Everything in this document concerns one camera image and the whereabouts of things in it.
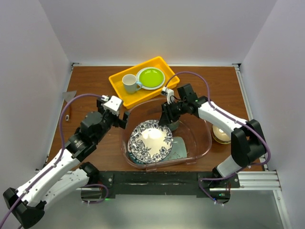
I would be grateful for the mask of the teal glazed ceramic mug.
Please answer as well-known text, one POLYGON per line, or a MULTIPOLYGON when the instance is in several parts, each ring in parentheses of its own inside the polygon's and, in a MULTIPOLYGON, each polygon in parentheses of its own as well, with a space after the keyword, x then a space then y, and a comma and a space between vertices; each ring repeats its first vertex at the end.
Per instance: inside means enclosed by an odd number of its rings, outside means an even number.
POLYGON ((180 122, 179 122, 179 120, 178 120, 178 121, 172 122, 172 123, 170 123, 170 124, 167 124, 167 127, 173 132, 173 131, 175 131, 175 130, 178 129, 179 123, 180 123, 180 122))

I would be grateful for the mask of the dark blue patterned plate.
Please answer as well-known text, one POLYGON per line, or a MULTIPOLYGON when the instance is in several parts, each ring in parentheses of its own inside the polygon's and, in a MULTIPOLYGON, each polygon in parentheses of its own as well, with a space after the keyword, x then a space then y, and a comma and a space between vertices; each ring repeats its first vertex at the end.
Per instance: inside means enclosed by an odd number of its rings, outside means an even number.
POLYGON ((169 127, 159 125, 155 119, 138 124, 128 141, 128 152, 145 164, 165 159, 173 147, 173 134, 169 127))

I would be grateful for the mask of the mint divided rectangular plate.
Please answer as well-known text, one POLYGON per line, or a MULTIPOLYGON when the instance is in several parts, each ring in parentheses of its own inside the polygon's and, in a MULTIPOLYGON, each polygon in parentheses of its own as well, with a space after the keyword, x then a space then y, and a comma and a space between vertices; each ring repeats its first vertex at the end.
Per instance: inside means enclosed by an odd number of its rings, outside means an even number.
POLYGON ((170 154, 168 155, 168 159, 176 160, 184 158, 187 158, 185 142, 181 137, 176 136, 173 138, 173 147, 170 154))

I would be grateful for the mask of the dark green lettered plate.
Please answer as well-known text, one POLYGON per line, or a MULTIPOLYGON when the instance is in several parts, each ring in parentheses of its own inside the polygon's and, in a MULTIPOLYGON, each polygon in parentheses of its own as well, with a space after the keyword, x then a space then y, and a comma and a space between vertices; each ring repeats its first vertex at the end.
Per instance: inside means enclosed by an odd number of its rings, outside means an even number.
POLYGON ((146 163, 145 162, 142 162, 140 161, 139 159, 137 159, 133 154, 132 152, 127 152, 126 154, 128 156, 128 158, 135 164, 138 164, 138 165, 145 165, 146 163))

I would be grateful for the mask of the beige bowl with black rim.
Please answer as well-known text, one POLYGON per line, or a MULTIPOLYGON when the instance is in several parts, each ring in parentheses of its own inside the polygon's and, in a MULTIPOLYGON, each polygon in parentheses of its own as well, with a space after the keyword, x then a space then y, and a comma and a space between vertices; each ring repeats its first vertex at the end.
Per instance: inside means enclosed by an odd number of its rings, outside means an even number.
POLYGON ((230 136, 215 125, 212 125, 212 137, 218 141, 231 141, 230 136))

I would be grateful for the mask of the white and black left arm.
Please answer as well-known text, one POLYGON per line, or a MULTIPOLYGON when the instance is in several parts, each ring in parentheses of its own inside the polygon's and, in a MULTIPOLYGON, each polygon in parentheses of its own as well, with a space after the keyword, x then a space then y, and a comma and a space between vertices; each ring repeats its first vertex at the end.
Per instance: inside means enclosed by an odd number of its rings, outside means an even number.
POLYGON ((96 148, 111 127, 125 128, 128 115, 119 118, 123 101, 116 97, 97 98, 96 112, 88 113, 79 129, 67 142, 62 141, 61 150, 56 157, 31 180, 17 189, 9 188, 4 192, 5 201, 22 227, 29 228, 31 223, 40 219, 41 200, 46 188, 54 185, 57 178, 78 165, 96 148))

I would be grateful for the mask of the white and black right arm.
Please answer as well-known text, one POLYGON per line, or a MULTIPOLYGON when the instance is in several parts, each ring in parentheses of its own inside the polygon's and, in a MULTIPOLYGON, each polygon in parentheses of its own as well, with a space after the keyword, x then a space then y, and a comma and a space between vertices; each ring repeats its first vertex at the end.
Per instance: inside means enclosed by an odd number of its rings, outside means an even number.
POLYGON ((164 87, 161 94, 167 101, 162 104, 159 125, 172 125, 181 115, 191 114, 208 121, 229 136, 231 154, 213 169, 212 181, 224 187, 229 176, 251 165, 267 152, 266 142, 258 121, 238 118, 218 107, 206 96, 198 97, 190 84, 177 89, 180 99, 175 101, 173 90, 164 87))

